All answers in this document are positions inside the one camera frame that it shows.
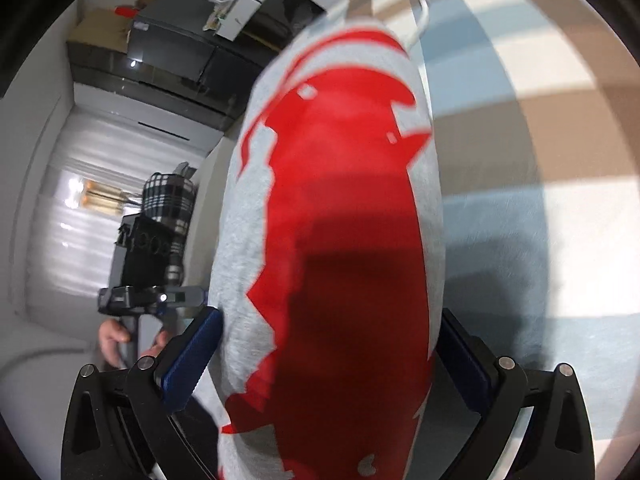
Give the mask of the person's left hand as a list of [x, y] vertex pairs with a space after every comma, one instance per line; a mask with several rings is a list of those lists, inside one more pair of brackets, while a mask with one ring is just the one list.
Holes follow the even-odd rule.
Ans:
[[[171, 333], [168, 330], [160, 330], [149, 349], [142, 352], [142, 356], [152, 356], [157, 358], [160, 352], [167, 346], [170, 341]], [[114, 318], [107, 318], [103, 321], [98, 330], [98, 343], [104, 361], [111, 367], [122, 368], [122, 357], [120, 356], [120, 348], [125, 344], [129, 344], [131, 335], [125, 326], [120, 324]]]

